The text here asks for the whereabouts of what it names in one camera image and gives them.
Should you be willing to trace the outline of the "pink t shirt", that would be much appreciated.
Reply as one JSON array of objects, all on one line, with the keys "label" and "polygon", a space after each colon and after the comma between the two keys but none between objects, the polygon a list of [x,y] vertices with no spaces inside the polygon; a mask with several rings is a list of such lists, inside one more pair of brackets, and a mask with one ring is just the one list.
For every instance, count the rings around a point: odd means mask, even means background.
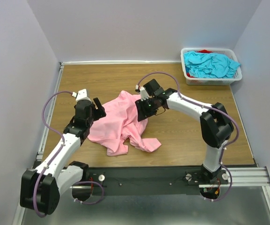
[{"label": "pink t shirt", "polygon": [[127,154],[126,139],[133,147],[145,152],[154,152],[161,146],[156,138],[141,137],[148,120],[138,121],[135,101],[139,99],[140,95],[121,91],[117,98],[103,105],[106,117],[95,121],[90,128],[88,139],[106,147],[108,156]]}]

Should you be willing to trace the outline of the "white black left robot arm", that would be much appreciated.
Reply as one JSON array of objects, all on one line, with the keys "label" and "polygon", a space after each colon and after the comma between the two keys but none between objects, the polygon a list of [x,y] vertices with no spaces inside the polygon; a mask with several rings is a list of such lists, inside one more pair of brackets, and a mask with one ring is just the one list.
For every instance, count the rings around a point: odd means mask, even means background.
[{"label": "white black left robot arm", "polygon": [[43,218],[52,214],[60,196],[71,185],[84,185],[89,174],[85,166],[79,163],[69,165],[65,171],[67,160],[84,143],[93,123],[106,116],[100,100],[78,100],[75,115],[61,133],[61,138],[54,150],[44,162],[35,169],[28,169],[21,179],[20,205],[32,209]]}]

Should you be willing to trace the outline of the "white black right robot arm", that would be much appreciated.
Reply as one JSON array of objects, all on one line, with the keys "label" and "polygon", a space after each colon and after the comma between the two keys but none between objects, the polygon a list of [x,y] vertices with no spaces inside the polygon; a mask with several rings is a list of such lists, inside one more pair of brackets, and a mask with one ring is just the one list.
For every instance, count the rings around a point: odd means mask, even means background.
[{"label": "white black right robot arm", "polygon": [[149,93],[143,86],[136,86],[135,91],[140,93],[140,99],[135,102],[138,121],[156,115],[158,109],[163,107],[184,113],[200,122],[202,138],[206,143],[206,155],[198,178],[204,184],[216,180],[222,168],[224,148],[234,130],[223,105],[204,104],[186,98],[172,88],[164,90],[159,87]]}]

